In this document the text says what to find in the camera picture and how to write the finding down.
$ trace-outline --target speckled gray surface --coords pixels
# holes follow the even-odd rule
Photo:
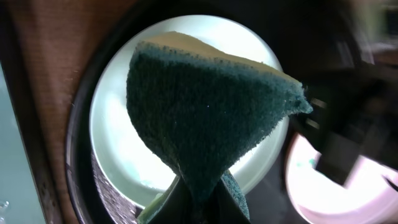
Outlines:
[[[137,224],[136,217],[138,217],[141,209],[124,198],[117,190],[114,189],[114,187],[112,187],[105,175],[102,173],[93,153],[91,155],[91,161],[97,191],[99,192],[102,203],[113,221],[117,224]]]

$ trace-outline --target scouring pad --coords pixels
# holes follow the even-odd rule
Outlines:
[[[195,204],[205,202],[224,172],[283,117],[311,110],[297,80],[189,35],[142,40],[131,59],[131,122],[146,146],[183,178]]]

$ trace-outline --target black object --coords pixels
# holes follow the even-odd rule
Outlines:
[[[209,200],[201,208],[199,217],[194,216],[192,196],[185,182],[179,179],[163,207],[153,217],[149,224],[163,223],[214,223],[214,224],[250,224],[234,199],[229,194],[221,179]]]
[[[116,24],[91,58],[70,112],[65,148],[66,173],[70,198],[79,222],[113,223],[96,190],[91,165],[88,119],[91,98],[105,66],[131,37],[156,22],[175,16],[221,16],[241,23],[265,40],[279,59],[285,73],[299,80],[304,80],[305,77],[311,80],[318,74],[342,70],[351,72],[361,65],[358,46],[349,25],[345,22],[345,16],[341,16],[341,13],[334,5],[324,0],[137,2]],[[343,59],[347,57],[341,56],[339,45],[345,46],[343,48],[349,52],[348,58],[352,59],[349,63]],[[261,200],[261,203],[273,202]],[[256,213],[258,206],[251,208],[249,201],[248,205],[249,211]],[[255,217],[251,214],[251,218],[252,224],[274,223],[270,222],[267,216]]]
[[[29,79],[23,63],[11,16],[0,1],[0,62],[19,125],[29,165],[47,223],[63,223],[57,193],[45,151],[45,144],[34,105]]]

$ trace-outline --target wooden table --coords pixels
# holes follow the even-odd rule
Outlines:
[[[8,0],[66,223],[78,223],[65,180],[71,103],[86,63],[136,0]]]

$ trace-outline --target green sponge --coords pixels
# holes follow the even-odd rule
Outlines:
[[[224,172],[285,116],[311,112],[302,84],[188,35],[138,43],[127,112],[146,146],[203,203]]]

